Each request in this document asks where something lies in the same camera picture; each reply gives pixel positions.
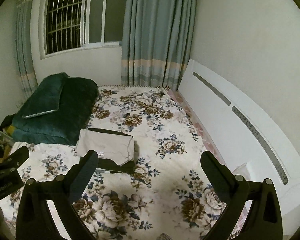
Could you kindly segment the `beige long sleeve shirt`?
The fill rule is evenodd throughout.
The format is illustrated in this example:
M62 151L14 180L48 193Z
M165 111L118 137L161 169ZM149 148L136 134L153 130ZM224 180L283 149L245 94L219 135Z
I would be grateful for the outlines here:
M134 160L134 139L131 135L111 130L81 129L75 151L81 157L95 151L99 158L122 166Z

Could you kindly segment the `black folded clothes stack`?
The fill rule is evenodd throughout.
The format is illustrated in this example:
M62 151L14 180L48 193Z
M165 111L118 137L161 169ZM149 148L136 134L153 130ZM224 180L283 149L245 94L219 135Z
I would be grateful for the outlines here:
M88 131L106 143L105 150L96 150L100 159L99 168L127 174L133 172L135 142L132 135L103 128L89 128Z

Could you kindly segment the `white folded cloth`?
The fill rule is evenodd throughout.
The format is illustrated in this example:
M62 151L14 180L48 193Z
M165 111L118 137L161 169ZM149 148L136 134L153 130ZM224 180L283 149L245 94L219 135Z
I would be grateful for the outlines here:
M250 173L247 168L247 163L243 163L242 165L239 165L232 171L233 175L240 175L246 180L250 179Z

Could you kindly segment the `pink mattress pad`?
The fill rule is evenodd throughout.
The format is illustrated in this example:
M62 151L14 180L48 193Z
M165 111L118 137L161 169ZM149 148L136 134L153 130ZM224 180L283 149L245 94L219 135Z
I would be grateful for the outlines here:
M184 99L184 97L179 92L174 92L172 90L168 91L168 95L186 112L186 114L190 117L191 122L193 123L195 130L197 134L201 137L202 142L207 150L209 150L216 159L223 165L225 165L225 161L223 157L221 156L218 148L216 147L215 143L211 139L209 133L207 132L206 128L198 118L197 114L193 111L193 109L190 107L190 105L187 103L187 101Z

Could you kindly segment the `white bed headboard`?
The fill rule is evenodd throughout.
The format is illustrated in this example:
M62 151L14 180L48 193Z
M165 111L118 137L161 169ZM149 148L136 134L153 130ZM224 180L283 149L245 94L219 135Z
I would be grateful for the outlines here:
M281 213L300 213L300 156L273 119L232 83L194 60L186 67L179 92L228 168L245 165L251 180L270 178Z

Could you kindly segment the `floral bed sheet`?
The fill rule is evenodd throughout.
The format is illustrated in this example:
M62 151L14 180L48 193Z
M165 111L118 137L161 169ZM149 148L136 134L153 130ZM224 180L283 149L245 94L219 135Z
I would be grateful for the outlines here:
M132 172L96 171L74 202L94 239L204 239L225 208L200 166L206 150L164 88L101 86L89 129L131 135Z

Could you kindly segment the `dark green folded quilt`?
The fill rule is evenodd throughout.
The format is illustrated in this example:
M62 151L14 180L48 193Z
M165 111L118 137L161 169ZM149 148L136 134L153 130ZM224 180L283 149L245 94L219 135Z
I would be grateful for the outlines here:
M23 119L20 108L10 126L12 138L32 144L75 145L80 130L87 126L97 97L98 85L93 80L69 77L61 92L59 110Z

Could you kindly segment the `dark green pillow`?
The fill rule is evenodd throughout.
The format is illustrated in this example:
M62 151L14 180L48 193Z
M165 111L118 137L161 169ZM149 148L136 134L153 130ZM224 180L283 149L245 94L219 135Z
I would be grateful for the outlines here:
M68 78L65 72L47 76L22 106L22 118L30 119L59 110L61 92Z

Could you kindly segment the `left grey-blue curtain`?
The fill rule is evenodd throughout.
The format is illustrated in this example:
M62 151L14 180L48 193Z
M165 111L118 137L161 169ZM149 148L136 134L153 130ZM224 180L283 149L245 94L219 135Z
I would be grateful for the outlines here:
M17 71L25 98L38 88L31 51L31 12L33 0L17 0L15 49Z

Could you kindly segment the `grey-blue curtain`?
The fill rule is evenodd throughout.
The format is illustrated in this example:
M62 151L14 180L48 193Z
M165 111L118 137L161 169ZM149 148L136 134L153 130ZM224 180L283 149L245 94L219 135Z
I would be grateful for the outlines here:
M33 0L17 0L15 49L17 71L25 98L38 88L31 51L31 12Z
M177 90L190 59L197 0L127 0L121 83Z

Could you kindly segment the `window with metal bars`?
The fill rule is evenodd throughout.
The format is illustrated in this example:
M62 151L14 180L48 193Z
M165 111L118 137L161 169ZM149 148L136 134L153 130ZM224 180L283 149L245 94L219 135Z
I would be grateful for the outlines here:
M127 0L44 0L45 56L122 43Z

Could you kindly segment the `right grey-blue curtain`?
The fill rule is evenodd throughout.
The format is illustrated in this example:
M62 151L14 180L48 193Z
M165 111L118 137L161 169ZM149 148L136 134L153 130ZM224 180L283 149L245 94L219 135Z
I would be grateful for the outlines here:
M190 59L197 0L127 0L121 83L177 90Z

